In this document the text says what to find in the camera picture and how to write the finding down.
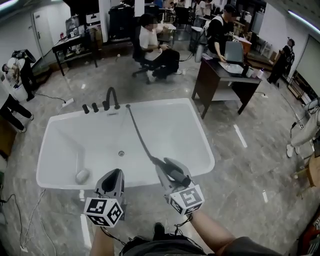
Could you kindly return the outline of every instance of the hat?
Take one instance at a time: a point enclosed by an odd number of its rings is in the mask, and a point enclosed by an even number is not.
[[[227,13],[232,13],[233,17],[239,17],[240,13],[237,11],[236,7],[233,4],[226,4],[223,8]]]

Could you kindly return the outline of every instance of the ceiling light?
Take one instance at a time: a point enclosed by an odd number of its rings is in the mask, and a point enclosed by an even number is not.
[[[298,19],[299,21],[301,21],[302,23],[306,24],[309,28],[313,29],[315,32],[317,32],[318,34],[320,34],[320,30],[319,28],[317,28],[316,26],[312,25],[309,21],[305,20],[304,18],[300,17],[299,15],[295,14],[293,11],[288,10],[288,13],[290,13],[293,17],[295,17],[296,19]]]
[[[8,2],[4,2],[2,4],[0,4],[0,11],[10,7],[10,6],[13,6],[15,5],[19,0],[10,0]]]

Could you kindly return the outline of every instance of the black pants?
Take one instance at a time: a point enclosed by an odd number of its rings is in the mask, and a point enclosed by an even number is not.
[[[179,68],[180,54],[176,50],[167,49],[164,50],[153,63],[156,66],[164,66],[156,69],[153,72],[153,76],[159,79],[165,79],[168,75],[177,72]]]
[[[10,110],[16,111],[25,118],[31,118],[31,113],[26,110],[23,106],[19,104],[18,101],[16,101],[11,95],[9,95],[8,99],[0,109],[0,115],[9,121],[13,126],[15,126],[19,130],[23,130],[25,127],[22,125],[22,123],[16,119],[10,112]]]
[[[21,77],[23,87],[26,90],[26,92],[28,93],[28,97],[32,96],[31,91],[36,88],[37,81],[35,79],[34,73],[32,72],[30,63],[27,60],[25,61],[23,68],[20,70],[20,77]],[[32,82],[33,89],[31,88],[29,79]]]
[[[184,235],[171,235],[171,234],[154,234],[152,241],[160,240],[188,240]],[[136,236],[133,240],[129,241],[122,250],[122,254],[125,254],[127,251],[131,250],[133,247],[148,243],[150,241],[144,240],[141,237]]]
[[[268,78],[270,83],[274,83],[275,84],[284,72],[285,72],[285,66],[284,65],[275,64],[273,69],[272,69],[271,75]]]

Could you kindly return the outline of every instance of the black hair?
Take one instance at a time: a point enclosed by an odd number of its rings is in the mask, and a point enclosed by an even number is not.
[[[156,22],[156,17],[150,13],[145,13],[140,17],[140,25],[142,27],[148,26],[149,24],[154,24]]]
[[[292,47],[294,47],[296,45],[295,41],[292,38],[290,38],[289,40],[291,41]]]
[[[3,64],[3,66],[2,66],[2,72],[6,72],[5,71],[5,66],[6,66],[7,64]]]

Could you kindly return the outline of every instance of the faucet handle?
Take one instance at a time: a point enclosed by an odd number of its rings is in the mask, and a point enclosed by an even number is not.
[[[108,103],[105,100],[102,101],[102,105],[105,111],[108,111],[110,109],[110,107],[108,106]]]
[[[90,112],[89,109],[88,109],[88,106],[86,104],[83,104],[82,108],[84,110],[84,113],[88,114]]]
[[[99,112],[99,109],[98,109],[98,107],[97,107],[97,104],[96,104],[96,103],[92,103],[92,108],[93,108],[94,113]]]

